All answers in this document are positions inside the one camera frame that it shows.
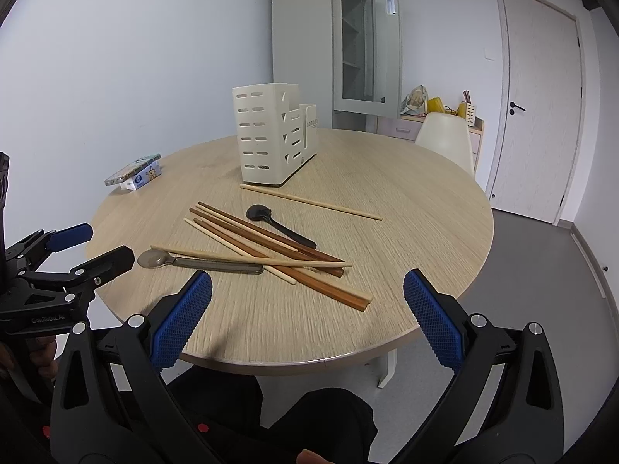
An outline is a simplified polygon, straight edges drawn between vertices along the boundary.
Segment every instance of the wooden tabletop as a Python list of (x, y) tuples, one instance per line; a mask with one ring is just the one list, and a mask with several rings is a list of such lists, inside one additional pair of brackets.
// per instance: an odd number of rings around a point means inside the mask
[[(136, 192), (114, 190), (98, 209), (87, 255), (124, 244), (137, 258), (151, 244), (231, 254), (183, 221), (193, 218), (188, 208), (203, 201), (244, 218), (249, 206), (265, 204), (274, 219), (314, 240), (321, 251), (351, 261), (340, 281), (374, 296), (359, 312), (266, 271), (211, 272), (213, 299), (181, 356), (186, 361), (255, 375), (367, 361), (412, 339), (419, 328), (402, 296), (410, 269), (420, 268), (438, 291), (458, 297), (484, 265), (493, 217), (484, 192), (460, 167), (386, 136), (321, 129), (319, 137), (318, 155), (277, 190), (375, 213), (384, 221), (241, 190), (236, 136), (163, 158), (160, 177)], [(178, 292), (192, 273), (136, 263), (98, 293), (124, 321)]]

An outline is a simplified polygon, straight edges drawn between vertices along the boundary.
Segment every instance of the cabinet door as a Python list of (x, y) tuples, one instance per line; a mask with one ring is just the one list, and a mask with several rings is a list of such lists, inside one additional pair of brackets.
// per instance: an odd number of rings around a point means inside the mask
[(397, 1), (333, 0), (333, 109), (399, 116)]

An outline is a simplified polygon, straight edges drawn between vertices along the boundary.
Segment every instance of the chair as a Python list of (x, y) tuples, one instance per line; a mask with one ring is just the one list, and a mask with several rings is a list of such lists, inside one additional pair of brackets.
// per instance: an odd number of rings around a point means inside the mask
[(475, 177), (469, 127), (462, 117), (428, 113), (415, 144), (448, 158)]

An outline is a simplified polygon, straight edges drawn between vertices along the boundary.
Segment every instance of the hand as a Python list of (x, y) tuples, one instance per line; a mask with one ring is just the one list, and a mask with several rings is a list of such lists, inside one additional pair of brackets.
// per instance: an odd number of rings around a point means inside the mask
[[(55, 379), (58, 374), (58, 361), (54, 359), (56, 356), (56, 337), (55, 336), (38, 336), (36, 342), (40, 345), (45, 345), (44, 349), (30, 353), (30, 361), (35, 366), (38, 366), (38, 373), (45, 379)], [(8, 370), (15, 369), (15, 361), (10, 355), (9, 350), (0, 343), (0, 364)]]
[(302, 451), (296, 456), (296, 464), (333, 464), (326, 459), (323, 459), (318, 454), (309, 450)]

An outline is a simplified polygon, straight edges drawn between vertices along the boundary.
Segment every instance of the baseboard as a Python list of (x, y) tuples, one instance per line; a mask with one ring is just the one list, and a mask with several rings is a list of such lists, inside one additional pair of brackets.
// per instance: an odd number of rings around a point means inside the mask
[(559, 220), (559, 223), (557, 223), (556, 226), (571, 230), (572, 227), (574, 226), (574, 222), (568, 221), (568, 220)]
[(576, 225), (572, 224), (570, 231), (572, 233), (572, 238), (575, 240), (578, 248), (580, 248), (581, 253), (583, 253), (584, 258), (591, 269), (602, 296), (605, 297), (606, 302), (609, 305), (610, 313), (613, 318), (613, 322), (615, 323), (615, 336), (617, 337), (617, 341), (619, 341), (619, 309), (617, 309), (617, 301), (615, 300), (609, 282), (606, 279), (606, 272), (602, 269), (600, 263), (598, 263), (597, 258), (595, 258), (593, 251), (591, 251), (591, 248), (589, 247), (589, 244), (587, 244), (587, 241), (580, 233), (580, 230), (578, 230)]

